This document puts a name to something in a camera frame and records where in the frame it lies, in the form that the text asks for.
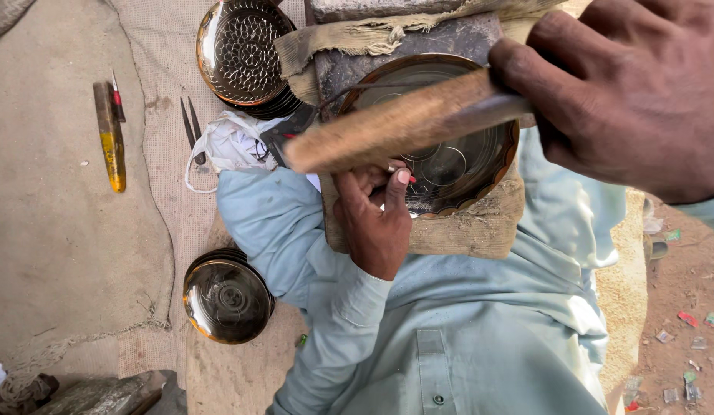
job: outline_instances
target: light blue kurta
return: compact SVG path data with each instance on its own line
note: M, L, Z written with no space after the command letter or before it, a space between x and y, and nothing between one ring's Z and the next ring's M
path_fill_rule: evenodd
M526 210L507 259L408 255L393 282L333 252L321 197L284 168L223 171L218 208L311 328L269 413L607 413L594 269L625 189L548 163L523 130ZM680 207L714 227L714 200Z

